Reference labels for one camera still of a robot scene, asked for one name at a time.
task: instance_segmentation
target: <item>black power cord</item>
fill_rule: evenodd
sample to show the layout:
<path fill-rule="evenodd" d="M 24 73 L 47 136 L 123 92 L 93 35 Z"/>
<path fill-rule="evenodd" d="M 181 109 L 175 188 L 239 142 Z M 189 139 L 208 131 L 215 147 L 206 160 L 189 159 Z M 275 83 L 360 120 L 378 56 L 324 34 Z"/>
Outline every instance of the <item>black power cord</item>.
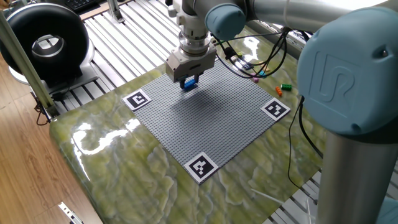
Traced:
<path fill-rule="evenodd" d="M 295 120 L 295 118 L 296 118 L 296 116 L 297 116 L 297 112 L 298 112 L 298 120 L 299 120 L 299 123 L 300 123 L 300 127 L 302 127 L 302 121 L 300 121 L 300 120 L 302 120 L 303 102 L 304 102 L 304 96 L 301 97 L 300 103 L 298 104 L 298 107 L 297 107 L 297 109 L 296 109 L 296 112 L 294 113 L 293 120 L 292 120 L 292 122 L 291 122 L 291 124 L 290 124 L 290 126 L 289 126 L 289 166 L 288 166 L 288 168 L 287 168 L 287 178 L 288 178 L 288 179 L 290 180 L 290 182 L 291 182 L 294 186 L 296 186 L 296 188 L 298 188 L 298 189 L 301 189 L 301 187 L 299 187 L 299 186 L 292 180 L 292 178 L 290 177 L 290 168 L 291 168 L 291 166 L 292 166 L 292 135 L 291 135 L 291 130 L 292 130 L 292 126 L 293 126 L 294 120 Z M 317 152 L 319 151 L 318 148 L 317 148 L 315 145 L 313 145 L 313 148 L 314 148 L 314 150 L 316 149 L 315 151 L 317 151 Z M 318 153 L 318 155 L 323 159 L 323 154 L 322 154 L 322 152 L 320 152 L 320 154 Z M 318 200 L 312 198 L 311 195 L 308 195 L 308 196 L 314 201 L 315 205 L 318 204 Z"/>
<path fill-rule="evenodd" d="M 304 135 L 305 139 L 308 141 L 308 143 L 310 143 L 310 145 L 312 146 L 313 150 L 323 159 L 323 153 L 312 142 L 310 137 L 307 135 L 307 132 L 305 132 L 304 125 L 303 125 L 303 118 L 302 118 L 302 116 L 303 116 L 303 102 L 304 102 L 304 96 L 302 96 L 302 99 L 301 99 L 300 105 L 299 105 L 300 109 L 298 111 L 298 122 L 300 123 L 301 132 L 303 132 L 303 135 Z"/>
<path fill-rule="evenodd" d="M 239 77 L 242 77 L 242 78 L 243 78 L 243 77 L 244 77 L 244 78 L 264 78 L 264 76 L 260 75 L 260 72 L 261 72 L 262 70 L 264 70 L 264 68 L 266 68 L 266 67 L 268 66 L 268 64 L 269 64 L 269 62 L 271 61 L 271 59 L 274 58 L 274 57 L 277 55 L 277 53 L 279 52 L 279 50 L 280 50 L 282 47 L 284 47 L 284 51 L 285 51 L 285 52 L 284 52 L 284 56 L 282 57 L 282 60 L 281 60 L 280 64 L 278 65 L 278 67 L 277 67 L 275 70 L 273 70 L 272 72 L 266 74 L 266 76 L 272 75 L 273 73 L 275 73 L 275 72 L 282 66 L 282 64 L 283 64 L 283 62 L 284 62 L 284 60 L 285 60 L 285 58 L 286 58 L 286 55 L 287 55 L 287 41 L 286 41 L 286 37 L 287 37 L 287 34 L 288 34 L 290 31 L 291 31 L 290 29 L 284 29 L 284 31 L 283 31 L 283 33 L 280 35 L 280 37 L 279 37 L 277 43 L 273 46 L 273 48 L 272 48 L 272 50 L 271 50 L 271 53 L 270 53 L 269 56 L 268 56 L 268 59 L 267 59 L 265 62 L 262 62 L 262 63 L 259 63 L 259 64 L 255 64 L 255 65 L 262 65 L 262 68 L 261 68 L 258 72 L 256 72 L 255 75 L 252 75 L 252 74 L 250 74 L 250 73 L 248 73 L 248 72 L 242 70 L 241 68 L 237 67 L 237 66 L 234 64 L 234 62 L 230 59 L 231 54 L 236 54 L 236 52 L 234 51 L 234 49 L 232 48 L 232 46 L 229 44 L 229 42 L 227 42 L 227 44 L 229 45 L 229 47 L 226 49 L 226 48 L 223 46 L 223 44 L 222 44 L 222 42 L 220 41 L 220 39 L 218 39 L 218 38 L 215 37 L 215 36 L 213 36 L 213 37 L 218 41 L 218 43 L 220 44 L 221 48 L 223 49 L 223 52 L 227 55 L 227 60 L 229 59 L 229 61 L 230 61 L 241 73 L 247 75 L 248 77 L 245 77 L 245 76 L 243 76 L 243 75 L 238 75 L 235 71 L 232 71 L 232 69 L 230 69 L 228 66 L 226 66 L 225 63 L 223 63 L 223 65 L 226 66 L 226 67 L 228 68 L 228 70 L 232 71 L 235 75 L 238 75 Z"/>
<path fill-rule="evenodd" d="M 231 40 L 239 40 L 239 39 L 244 39 L 244 38 L 247 38 L 247 37 L 266 37 L 266 36 L 268 36 L 268 35 L 277 35 L 277 34 L 281 34 L 281 32 L 278 32 L 278 33 L 271 33 L 271 34 L 247 35 L 247 36 L 244 36 L 244 37 L 235 37 L 235 38 L 233 38 L 233 39 L 231 39 Z"/>
<path fill-rule="evenodd" d="M 44 126 L 44 125 L 48 124 L 49 123 L 48 120 L 46 120 L 45 123 L 39 124 L 40 115 L 43 114 L 44 116 L 46 116 L 45 113 L 42 111 L 41 105 L 37 104 L 34 109 L 36 110 L 36 112 L 39 113 L 39 115 L 37 116 L 36 124 L 39 125 L 39 126 Z"/>
<path fill-rule="evenodd" d="M 298 189 L 300 187 L 295 182 L 293 182 L 293 180 L 290 178 L 290 167 L 292 165 L 292 135 L 291 135 L 292 132 L 291 132 L 291 130 L 292 130 L 292 126 L 293 126 L 294 120 L 296 118 L 297 112 L 299 112 L 300 105 L 302 104 L 302 102 L 304 102 L 304 97 L 301 97 L 300 103 L 298 104 L 296 112 L 294 113 L 293 120 L 289 126 L 289 166 L 287 168 L 287 178 L 289 178 L 290 182 L 293 185 L 295 185 Z"/>

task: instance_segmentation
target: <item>metal pole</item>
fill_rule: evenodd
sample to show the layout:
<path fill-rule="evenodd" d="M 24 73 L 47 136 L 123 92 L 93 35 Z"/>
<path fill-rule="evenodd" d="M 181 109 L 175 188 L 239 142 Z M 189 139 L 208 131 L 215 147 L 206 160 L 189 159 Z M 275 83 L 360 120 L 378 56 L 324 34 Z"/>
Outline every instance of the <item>metal pole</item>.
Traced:
<path fill-rule="evenodd" d="M 49 93 L 43 86 L 35 68 L 28 59 L 24 49 L 19 43 L 17 37 L 12 31 L 10 25 L 8 24 L 3 12 L 0 12 L 0 39 L 3 44 L 7 47 L 12 58 L 17 63 L 18 67 L 25 75 L 29 85 L 32 87 L 35 95 L 43 105 L 43 107 L 53 116 L 57 114 L 54 102 L 52 101 Z"/>
<path fill-rule="evenodd" d="M 328 133 L 317 224 L 375 224 L 398 145 L 363 144 Z"/>
<path fill-rule="evenodd" d="M 117 0 L 108 0 L 109 4 L 109 13 L 118 23 L 124 22 L 124 18 L 120 12 L 119 4 Z"/>

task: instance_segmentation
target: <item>keyboard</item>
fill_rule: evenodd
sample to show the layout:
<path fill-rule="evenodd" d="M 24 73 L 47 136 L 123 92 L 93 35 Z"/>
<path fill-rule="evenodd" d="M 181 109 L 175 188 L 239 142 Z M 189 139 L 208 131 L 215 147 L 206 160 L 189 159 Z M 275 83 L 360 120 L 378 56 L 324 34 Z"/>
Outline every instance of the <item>keyboard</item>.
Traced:
<path fill-rule="evenodd" d="M 96 4 L 95 0 L 65 0 L 65 4 L 74 12 L 81 12 Z"/>

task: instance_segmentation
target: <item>green marble table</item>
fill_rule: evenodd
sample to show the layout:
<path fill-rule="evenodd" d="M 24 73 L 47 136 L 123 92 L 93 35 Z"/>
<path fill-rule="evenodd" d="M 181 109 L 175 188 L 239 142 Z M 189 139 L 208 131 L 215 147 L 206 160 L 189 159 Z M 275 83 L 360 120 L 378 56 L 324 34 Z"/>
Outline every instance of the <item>green marble table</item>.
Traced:
<path fill-rule="evenodd" d="M 240 35 L 249 35 L 246 28 Z M 248 60 L 264 60 L 272 47 L 265 39 L 235 40 Z M 270 67 L 279 63 L 282 53 Z M 297 61 L 288 55 L 282 68 L 258 85 L 278 97 L 275 87 L 291 83 L 278 99 L 295 111 L 299 103 Z M 148 72 L 102 97 L 55 118 L 50 134 L 104 223 L 262 223 L 279 205 L 251 191 L 287 200 L 297 189 L 287 178 L 288 128 L 294 113 L 273 125 L 204 184 L 198 185 L 162 147 L 121 99 L 164 73 Z M 325 148 L 326 133 L 307 113 L 308 135 Z M 322 165 L 292 127 L 291 176 L 307 181 Z"/>

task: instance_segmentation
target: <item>small lego brick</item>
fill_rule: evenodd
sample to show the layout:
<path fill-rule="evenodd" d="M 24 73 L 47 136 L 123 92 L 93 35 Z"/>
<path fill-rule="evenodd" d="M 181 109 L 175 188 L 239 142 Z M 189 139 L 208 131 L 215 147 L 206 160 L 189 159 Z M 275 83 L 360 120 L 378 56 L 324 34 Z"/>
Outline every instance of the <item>small lego brick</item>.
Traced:
<path fill-rule="evenodd" d="M 237 58 L 237 62 L 239 62 L 245 70 L 250 70 L 253 68 L 253 65 L 250 63 L 246 63 L 244 60 Z"/>
<path fill-rule="evenodd" d="M 191 79 L 184 84 L 184 90 L 188 91 L 195 87 L 196 81 L 195 79 Z"/>
<path fill-rule="evenodd" d="M 263 70 L 260 71 L 259 75 L 264 78 L 267 76 L 267 74 Z"/>
<path fill-rule="evenodd" d="M 281 84 L 280 88 L 282 90 L 292 91 L 292 85 L 290 84 Z"/>
<path fill-rule="evenodd" d="M 275 87 L 276 92 L 278 93 L 279 96 L 282 96 L 282 90 L 277 86 Z"/>

